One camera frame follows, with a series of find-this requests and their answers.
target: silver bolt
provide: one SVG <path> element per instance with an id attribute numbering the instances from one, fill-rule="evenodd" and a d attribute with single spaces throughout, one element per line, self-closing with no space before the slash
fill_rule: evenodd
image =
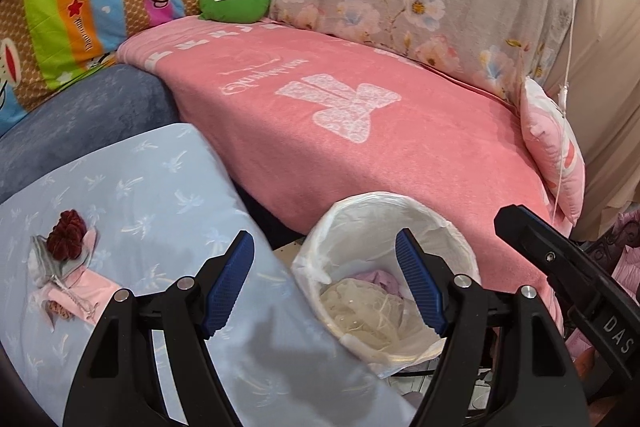
<path id="1" fill-rule="evenodd" d="M 453 277 L 453 283 L 460 288 L 469 288 L 471 286 L 471 277 L 468 275 L 456 275 Z"/>
<path id="2" fill-rule="evenodd" d="M 193 288 L 194 284 L 195 281 L 193 280 L 193 277 L 183 277 L 182 279 L 178 280 L 178 288 L 180 288 L 181 290 L 188 290 L 190 288 Z"/>
<path id="3" fill-rule="evenodd" d="M 522 293 L 527 299 L 535 299 L 538 295 L 536 289 L 529 285 L 520 288 L 520 293 Z"/>
<path id="4" fill-rule="evenodd" d="M 113 295 L 113 299 L 116 302 L 124 302 L 129 298 L 129 291 L 122 289 L 122 290 L 118 290 L 116 291 L 116 293 L 114 293 Z"/>

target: beige curtain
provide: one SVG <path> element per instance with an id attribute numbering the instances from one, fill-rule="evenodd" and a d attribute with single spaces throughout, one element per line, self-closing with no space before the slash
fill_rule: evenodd
<path id="1" fill-rule="evenodd" d="M 568 49 L 567 37 L 544 86 L 552 97 Z M 640 0 L 578 0 L 567 112 L 587 169 L 572 237 L 594 240 L 640 201 Z"/>

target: pink towel blanket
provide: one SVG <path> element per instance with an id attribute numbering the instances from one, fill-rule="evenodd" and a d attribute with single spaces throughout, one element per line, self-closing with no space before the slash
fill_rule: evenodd
<path id="1" fill-rule="evenodd" d="M 535 285 L 560 320 L 542 273 L 494 233 L 507 204 L 550 215 L 518 118 L 497 98 L 397 55 L 265 21 L 186 17 L 133 36 L 118 58 L 160 76 L 231 177 L 288 227 L 306 233 L 355 194 L 409 195 L 460 229 L 486 287 Z"/>

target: trash bag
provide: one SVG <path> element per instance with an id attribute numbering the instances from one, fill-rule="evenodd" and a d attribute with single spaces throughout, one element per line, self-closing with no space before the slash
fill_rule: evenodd
<path id="1" fill-rule="evenodd" d="M 454 273 L 481 282 L 476 256 L 452 223 L 418 201 L 390 192 L 369 192 L 335 203 L 309 233 L 291 265 L 318 319 L 380 378 L 434 359 L 444 347 L 444 339 L 422 321 L 396 259 L 396 234 L 404 228 L 412 231 L 425 252 L 442 257 Z M 401 310 L 397 301 L 383 300 L 381 289 L 374 291 L 370 288 L 374 285 L 350 279 L 376 269 L 398 280 Z M 376 321 L 367 315 L 372 309 L 381 311 L 380 331 L 374 331 Z M 346 315 L 365 325 L 358 328 L 359 334 L 345 333 L 332 318 L 342 320 Z"/>

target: green stripe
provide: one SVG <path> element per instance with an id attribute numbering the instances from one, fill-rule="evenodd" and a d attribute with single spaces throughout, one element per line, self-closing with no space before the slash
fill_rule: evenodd
<path id="1" fill-rule="evenodd" d="M 24 0 L 27 25 L 36 60 L 50 90 L 58 90 L 68 79 L 82 73 L 71 53 L 65 24 L 57 0 Z M 62 82 L 58 79 L 62 73 Z"/>

